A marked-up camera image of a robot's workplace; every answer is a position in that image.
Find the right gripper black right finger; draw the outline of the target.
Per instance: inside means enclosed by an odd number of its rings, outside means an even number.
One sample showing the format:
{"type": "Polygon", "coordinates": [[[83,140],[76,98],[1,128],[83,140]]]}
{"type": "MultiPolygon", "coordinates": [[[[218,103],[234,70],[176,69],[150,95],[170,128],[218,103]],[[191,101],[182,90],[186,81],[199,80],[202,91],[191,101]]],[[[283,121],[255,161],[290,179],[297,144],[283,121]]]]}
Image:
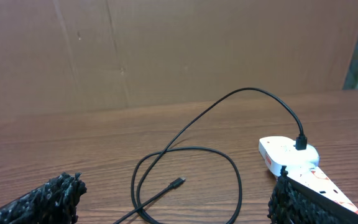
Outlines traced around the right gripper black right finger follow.
{"type": "Polygon", "coordinates": [[[358,214],[288,176],[282,166],[268,202],[268,215],[277,224],[358,224],[358,214]]]}

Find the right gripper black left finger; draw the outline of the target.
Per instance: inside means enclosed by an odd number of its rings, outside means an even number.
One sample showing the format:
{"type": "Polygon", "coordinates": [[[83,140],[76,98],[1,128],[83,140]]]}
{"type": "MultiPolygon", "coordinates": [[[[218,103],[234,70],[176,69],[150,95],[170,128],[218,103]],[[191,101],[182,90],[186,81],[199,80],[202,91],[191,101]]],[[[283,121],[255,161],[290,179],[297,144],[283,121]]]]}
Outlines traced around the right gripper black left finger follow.
{"type": "Polygon", "coordinates": [[[86,184],[75,175],[61,173],[40,187],[0,207],[0,224],[74,224],[76,206],[86,184]]]}

